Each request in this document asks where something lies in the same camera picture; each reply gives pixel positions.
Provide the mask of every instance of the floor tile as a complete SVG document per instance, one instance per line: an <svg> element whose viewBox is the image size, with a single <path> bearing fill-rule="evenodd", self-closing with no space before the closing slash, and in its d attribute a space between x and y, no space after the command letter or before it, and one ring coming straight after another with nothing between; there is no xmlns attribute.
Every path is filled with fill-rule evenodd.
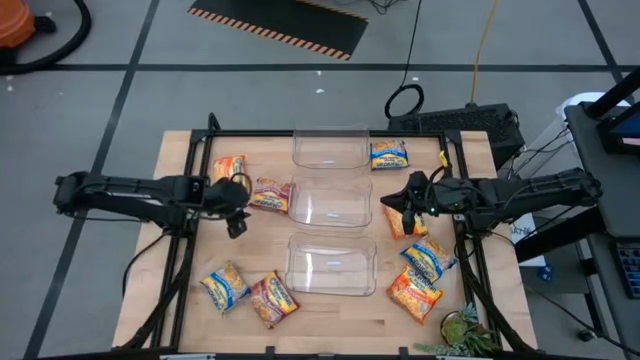
<svg viewBox="0 0 640 360"><path fill-rule="evenodd" d="M412 62L473 64L492 3L424 1ZM481 63L604 64L604 59L576 1L510 0L499 2Z"/></svg>
<svg viewBox="0 0 640 360"><path fill-rule="evenodd" d="M636 39L640 30L636 15L640 13L640 3L634 0L588 3L618 65L639 65L640 47Z"/></svg>
<svg viewBox="0 0 640 360"><path fill-rule="evenodd" d="M399 72L138 73L104 171L150 176L164 131L204 128L209 112L223 129L385 129L384 104L401 79ZM392 111L407 111L412 100L399 99Z"/></svg>
<svg viewBox="0 0 640 360"><path fill-rule="evenodd" d="M516 110L520 132L531 143L555 118L555 109L566 99L614 85L609 73L480 73L478 104L506 102Z"/></svg>
<svg viewBox="0 0 640 360"><path fill-rule="evenodd" d="M138 39L151 0L87 0L92 28L80 47L63 64L126 64ZM80 11L73 1L29 1L35 15L50 13L55 34L38 34L19 53L19 62L46 56L69 41L80 27Z"/></svg>
<svg viewBox="0 0 640 360"><path fill-rule="evenodd" d="M24 354L71 226L51 204L54 181L91 167L121 81L86 72L0 79L0 358ZM90 83L100 86L87 91Z"/></svg>
<svg viewBox="0 0 640 360"><path fill-rule="evenodd" d="M99 211L90 215L124 217ZM85 223L40 356L111 348L122 302L122 275L135 254L139 232L135 223Z"/></svg>
<svg viewBox="0 0 640 360"><path fill-rule="evenodd" d="M163 0L147 40L141 63L269 64L344 63L309 50L266 39L187 13L193 0ZM349 62L402 63L411 40L416 6L400 3L379 15L367 2L339 6L369 18L369 26Z"/></svg>
<svg viewBox="0 0 640 360"><path fill-rule="evenodd" d="M584 322L592 324L587 304L582 295L548 294L551 299L566 307ZM538 346L548 354L596 359L623 360L618 348L603 339L582 342L577 333L582 326L561 310L538 295L527 293L531 319L538 339Z"/></svg>

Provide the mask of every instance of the black hose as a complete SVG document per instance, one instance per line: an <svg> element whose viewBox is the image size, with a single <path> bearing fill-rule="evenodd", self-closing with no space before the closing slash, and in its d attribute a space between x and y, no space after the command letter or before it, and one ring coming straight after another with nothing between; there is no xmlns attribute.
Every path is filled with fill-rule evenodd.
<svg viewBox="0 0 640 360"><path fill-rule="evenodd" d="M85 5L83 0L73 0L73 2L76 3L78 9L80 10L82 23L80 23L80 28L78 29L76 34L73 35L71 40L64 44L64 46L62 46L60 49L38 60L34 60L25 64L1 66L0 75L20 75L33 71L45 70L49 66L64 59L75 49L77 49L80 44L82 44L87 38L87 35L89 35L89 30L91 30L91 14L89 13L89 9L87 8L87 5Z"/></svg>

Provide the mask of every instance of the black keyboard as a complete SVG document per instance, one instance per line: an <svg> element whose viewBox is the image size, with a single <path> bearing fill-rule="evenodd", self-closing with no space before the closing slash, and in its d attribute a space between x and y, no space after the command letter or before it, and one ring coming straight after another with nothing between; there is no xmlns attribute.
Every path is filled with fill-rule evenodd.
<svg viewBox="0 0 640 360"><path fill-rule="evenodd" d="M640 243L617 243L614 257L627 295L640 299Z"/></svg>
<svg viewBox="0 0 640 360"><path fill-rule="evenodd" d="M509 110L507 104L497 104L392 118L389 130L411 132L486 131L489 141L499 143L509 139L510 128L514 124L514 113Z"/></svg>

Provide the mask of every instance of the plastic wrapper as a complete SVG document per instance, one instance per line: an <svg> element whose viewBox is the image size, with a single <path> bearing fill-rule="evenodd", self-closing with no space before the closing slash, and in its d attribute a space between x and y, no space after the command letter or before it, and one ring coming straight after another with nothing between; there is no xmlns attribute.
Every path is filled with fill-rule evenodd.
<svg viewBox="0 0 640 360"><path fill-rule="evenodd" d="M272 179L259 178L253 190L251 206L286 214L289 212L291 184Z"/></svg>
<svg viewBox="0 0 640 360"><path fill-rule="evenodd" d="M420 325L424 325L427 314L442 297L442 291L434 289L429 280L405 265L402 273L387 289L387 295Z"/></svg>
<svg viewBox="0 0 640 360"><path fill-rule="evenodd" d="M246 155L226 156L216 159L213 162L213 180L217 181L223 177L231 179L235 174L246 174ZM251 185L246 176L236 176L233 181L242 184L247 190L251 189Z"/></svg>
<svg viewBox="0 0 640 360"><path fill-rule="evenodd" d="M388 206L382 205L382 211L384 211L384 215L387 217L389 221L389 227L391 228L391 235L394 240L400 240L407 236L413 235L425 235L428 232L427 224L424 222L422 216L416 214L415 220L416 224L413 227L413 233L405 234L404 228L402 227L402 214L393 210Z"/></svg>
<svg viewBox="0 0 640 360"><path fill-rule="evenodd" d="M411 247L401 252L400 255L404 256L416 270L431 282L440 279L446 270L458 262L458 259L453 254L443 249L429 235L418 240Z"/></svg>
<svg viewBox="0 0 640 360"><path fill-rule="evenodd" d="M300 308L275 271L253 285L251 304L268 329Z"/></svg>
<svg viewBox="0 0 640 360"><path fill-rule="evenodd" d="M251 292L230 261L227 261L222 269L202 279L200 283L207 289L216 308L222 313L231 310L240 299Z"/></svg>
<svg viewBox="0 0 640 360"><path fill-rule="evenodd" d="M401 169L409 166L404 141L376 141L371 144L371 169Z"/></svg>

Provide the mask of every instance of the wooden board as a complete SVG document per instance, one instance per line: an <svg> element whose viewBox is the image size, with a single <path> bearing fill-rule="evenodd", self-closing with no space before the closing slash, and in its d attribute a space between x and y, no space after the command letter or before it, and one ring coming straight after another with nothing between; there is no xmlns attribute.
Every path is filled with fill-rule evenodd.
<svg viewBox="0 0 640 360"><path fill-rule="evenodd" d="M167 132L158 158L156 177L181 174L187 152L188 132ZM250 285L269 272L284 277L289 238L308 230L287 216L251 210L249 230L231 240L224 222L201 222L191 273L185 312L181 352L262 353L275 346L278 353L397 354L398 347L418 343L442 343L442 317L464 304L458 267L447 271L435 286L444 296L420 326L385 295L385 289L401 272L405 261L399 252L416 238L394 241L382 213L379 198L399 191L415 170L431 173L440 165L435 139L404 139L411 167L398 171L367 172L373 185L372 222L358 235L370 236L377 246L377 288L368 297L348 297L293 293L301 308L267 330L250 301L242 301L221 317L199 281L231 260ZM463 133L466 160L471 176L494 177L491 150L485 133ZM228 155L246 154L247 172L260 176L289 178L295 167L291 157L292 139L282 137L216 138L212 161ZM431 235L448 250L454 246L450 216L425 218ZM499 232L508 236L507 229ZM138 250L159 234L152 225L143 225ZM114 345L128 340L146 319L158 300L168 241L159 244L138 260L131 270ZM493 296L496 305L522 338L536 346L528 306L513 248L498 238L484 240ZM167 324L173 320L168 312Z"/></svg>

